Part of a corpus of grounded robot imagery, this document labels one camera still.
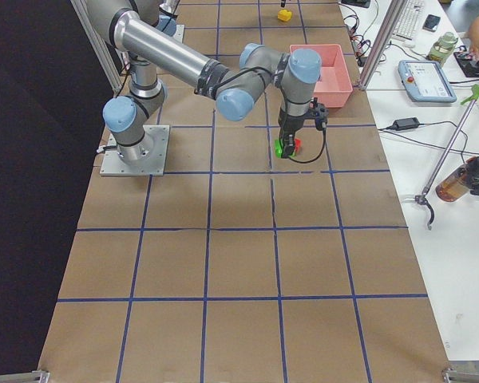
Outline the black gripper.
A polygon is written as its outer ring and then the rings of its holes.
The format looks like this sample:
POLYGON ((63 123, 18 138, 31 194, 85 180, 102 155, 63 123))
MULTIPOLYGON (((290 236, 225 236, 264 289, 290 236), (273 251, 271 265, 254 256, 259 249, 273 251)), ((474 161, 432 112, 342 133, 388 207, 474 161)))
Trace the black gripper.
MULTIPOLYGON (((280 6, 286 6, 286 0, 280 1, 280 6)), ((290 158, 295 152, 295 134, 299 131, 306 120, 312 118, 310 112, 310 101, 304 103, 293 103, 283 101, 278 117, 279 138, 283 138, 283 158, 290 158)))

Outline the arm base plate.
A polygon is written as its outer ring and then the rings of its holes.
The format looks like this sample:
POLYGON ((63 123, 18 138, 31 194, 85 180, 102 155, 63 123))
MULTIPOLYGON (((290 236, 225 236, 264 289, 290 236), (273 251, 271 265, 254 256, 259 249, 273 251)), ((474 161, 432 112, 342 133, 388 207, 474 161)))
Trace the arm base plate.
POLYGON ((173 38, 179 42, 182 42, 183 41, 183 38, 184 38, 184 28, 185 28, 185 25, 182 25, 182 24, 177 24, 176 25, 176 29, 175 29, 175 32, 173 34, 173 38))
POLYGON ((101 176, 162 176, 166 164, 169 125, 145 124, 143 140, 134 146, 117 144, 113 135, 101 163, 101 176))

